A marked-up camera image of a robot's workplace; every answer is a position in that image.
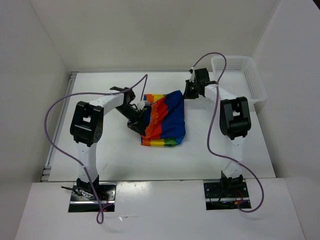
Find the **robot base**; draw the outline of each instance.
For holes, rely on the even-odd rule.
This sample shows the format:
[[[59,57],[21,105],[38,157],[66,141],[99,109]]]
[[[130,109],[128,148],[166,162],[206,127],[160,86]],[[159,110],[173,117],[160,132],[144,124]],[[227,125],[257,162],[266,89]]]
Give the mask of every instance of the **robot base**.
[[[248,200],[241,204],[242,209],[250,209],[250,198],[245,181],[242,182],[241,188],[222,191],[220,180],[203,181],[206,210],[237,209],[236,201]]]
[[[102,206],[108,206],[104,210],[105,212],[115,211],[115,199],[116,199],[116,182],[99,182],[99,198]],[[94,198],[78,196],[74,192],[71,193],[69,213],[85,213],[85,212],[98,212],[99,205]]]

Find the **white basket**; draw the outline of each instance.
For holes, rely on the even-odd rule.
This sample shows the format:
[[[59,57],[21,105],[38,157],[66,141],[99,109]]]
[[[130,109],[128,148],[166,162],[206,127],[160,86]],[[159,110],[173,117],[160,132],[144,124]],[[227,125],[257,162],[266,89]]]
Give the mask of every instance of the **white basket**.
[[[254,60],[249,56],[225,56],[226,69],[219,86],[237,97],[246,97],[256,103],[267,98],[266,90]],[[214,81],[218,80],[225,66],[221,56],[211,59]]]

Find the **cable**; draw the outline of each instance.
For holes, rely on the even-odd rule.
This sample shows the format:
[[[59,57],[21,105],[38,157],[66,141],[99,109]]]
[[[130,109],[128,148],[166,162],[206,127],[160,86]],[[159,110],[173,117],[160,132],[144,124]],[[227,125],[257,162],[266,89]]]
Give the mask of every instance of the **cable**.
[[[242,194],[242,192],[240,190],[237,191],[238,193],[240,193],[241,195],[241,201],[245,198],[244,195]]]
[[[86,166],[79,160],[77,159],[76,157],[72,156],[71,154],[67,153],[66,151],[62,150],[61,148],[59,148],[57,145],[55,145],[55,143],[51,140],[50,136],[49,136],[49,133],[48,133],[48,129],[47,129],[47,121],[48,121],[48,115],[50,113],[50,111],[52,110],[52,108],[58,104],[59,102],[61,102],[62,100],[66,99],[66,98],[70,98],[70,97],[73,97],[73,96],[77,96],[77,95],[103,95],[103,96],[111,96],[111,95],[118,95],[118,94],[123,94],[123,93],[126,93],[130,90],[132,90],[133,88],[135,88],[139,83],[141,83],[143,80],[145,79],[145,82],[144,82],[144,86],[146,86],[146,83],[147,83],[147,79],[148,79],[148,74],[144,75],[136,84],[134,84],[132,87],[124,90],[124,91],[120,91],[120,92],[115,92],[115,93],[102,93],[102,92],[77,92],[77,93],[72,93],[72,94],[69,94],[69,95],[66,95],[60,99],[58,99],[57,101],[55,101],[49,108],[48,110],[46,111],[45,113],[45,116],[44,116],[44,121],[43,121],[43,127],[44,127],[44,133],[45,133],[45,136],[46,138],[48,139],[49,143],[55,148],[57,149],[59,152],[61,152],[62,154],[68,156],[69,158],[72,158],[73,160],[75,160],[78,164],[80,164],[82,167],[83,167],[83,170],[85,172],[85,174],[87,175],[88,177],[88,180],[89,180],[89,183],[90,183],[90,186],[93,190],[93,195],[99,205],[99,212],[98,214],[96,215],[96,222],[98,224],[102,224],[104,222],[104,209],[106,208],[106,206],[102,206],[101,202],[100,202],[100,199],[99,199],[99,196],[97,194],[97,191],[94,187],[94,184],[90,178],[90,175],[88,173],[88,170],[86,168]]]
[[[146,78],[145,81],[144,81],[144,85],[143,85],[143,88],[142,88],[140,101],[142,101],[142,99],[144,98],[144,93],[145,93],[146,84],[147,84],[147,78]]]
[[[219,203],[221,201],[222,193],[223,193],[223,190],[221,189],[220,196],[219,196],[219,199],[218,199],[217,203]]]
[[[218,80],[216,81],[216,99],[215,99],[215,106],[214,106],[214,111],[213,111],[211,123],[210,123],[210,126],[209,126],[208,135],[207,135],[207,138],[206,138],[206,147],[207,147],[208,151],[209,151],[212,155],[214,155],[214,156],[216,156],[216,157],[224,158],[224,159],[229,159],[229,160],[231,160],[231,161],[239,164],[241,167],[243,167],[243,168],[245,168],[246,170],[248,170],[248,171],[253,175],[253,177],[256,179],[256,181],[258,182],[258,184],[259,184],[259,186],[260,186],[260,188],[261,188],[261,195],[262,195],[262,196],[261,196],[261,201],[260,201],[260,203],[258,204],[258,206],[257,206],[256,208],[254,208],[254,209],[252,209],[252,210],[248,210],[248,211],[241,209],[241,208],[240,208],[240,205],[241,205],[242,203],[244,203],[244,202],[248,202],[248,200],[243,200],[243,201],[241,201],[240,203],[238,203],[238,204],[236,205],[236,207],[237,207],[241,212],[244,212],[244,213],[253,213],[253,212],[257,211],[257,210],[261,207],[261,205],[263,204],[263,202],[264,202],[264,200],[265,200],[265,191],[264,191],[264,187],[262,186],[260,180],[259,180],[258,177],[255,175],[255,173],[254,173],[253,171],[251,171],[250,168],[248,168],[247,166],[245,166],[244,164],[242,164],[242,163],[239,162],[238,160],[236,160],[236,159],[234,159],[234,158],[232,158],[232,157],[229,157],[229,156],[225,156],[225,155],[221,155],[221,154],[215,153],[215,152],[213,152],[213,151],[211,150],[211,148],[210,148],[210,135],[211,135],[212,127],[213,127],[213,125],[214,125],[214,120],[215,120],[215,118],[216,118],[216,114],[217,114],[217,110],[218,110],[219,82],[220,82],[221,77],[223,76],[223,74],[224,74],[224,72],[225,72],[225,70],[226,70],[226,67],[227,67],[227,59],[226,59],[226,57],[225,57],[222,53],[220,53],[220,52],[209,52],[209,53],[203,55],[202,57],[200,57],[199,60],[198,60],[198,61],[192,66],[192,68],[190,69],[190,72],[193,72],[194,67],[200,62],[200,60],[202,60],[204,57],[206,57],[206,56],[208,56],[208,55],[211,55],[211,54],[217,54],[217,55],[222,56],[223,59],[224,59],[224,67],[223,67],[223,70],[222,70],[222,72],[221,72]]]

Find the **rainbow towel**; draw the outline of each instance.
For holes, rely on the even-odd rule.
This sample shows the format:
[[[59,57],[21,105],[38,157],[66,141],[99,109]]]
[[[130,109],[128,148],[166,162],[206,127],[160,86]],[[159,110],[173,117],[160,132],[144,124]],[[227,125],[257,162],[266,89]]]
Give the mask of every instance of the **rainbow towel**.
[[[182,143],[186,135],[185,101],[181,91],[169,94],[145,94],[144,100],[151,106],[144,108],[146,126],[141,145],[174,147]]]

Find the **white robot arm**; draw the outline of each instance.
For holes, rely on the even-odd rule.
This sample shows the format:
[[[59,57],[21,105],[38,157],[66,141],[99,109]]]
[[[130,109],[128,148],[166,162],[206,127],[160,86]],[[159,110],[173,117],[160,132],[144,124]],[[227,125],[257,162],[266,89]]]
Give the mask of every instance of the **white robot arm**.
[[[184,98],[196,99],[202,95],[215,102],[217,100],[216,84],[215,81],[210,81],[206,68],[194,70],[191,78],[186,80]],[[244,96],[236,97],[219,87],[219,103],[220,130],[229,140],[226,155],[241,162],[245,137],[251,128],[248,100]],[[240,165],[230,160],[221,171],[221,179],[226,183],[225,188],[241,186],[243,176]]]
[[[206,86],[204,88],[204,96],[212,100],[213,102],[216,102],[217,86],[216,85]],[[223,101],[223,100],[235,100],[237,97],[227,92],[223,88],[219,87],[219,98],[220,98],[220,101]],[[245,139],[246,138],[243,136],[238,136],[238,137],[235,137],[234,139],[228,138],[229,143],[227,144],[226,155],[228,157],[238,160],[239,162],[242,162],[243,160],[242,153],[243,153]],[[242,175],[242,168],[239,164],[230,160],[226,164],[222,172],[227,178],[238,178],[240,175]]]
[[[135,99],[132,89],[125,93],[127,88],[112,87],[109,95],[102,96],[90,102],[77,103],[72,118],[70,133],[76,142],[79,160],[86,167],[93,182],[94,188],[99,189],[99,174],[96,167],[97,143],[103,133],[104,116],[112,109],[117,109],[128,121],[128,128],[145,135],[145,126],[142,120],[143,111],[134,108],[130,102]],[[92,195],[93,190],[87,174],[82,166],[76,180],[77,190],[85,195]]]

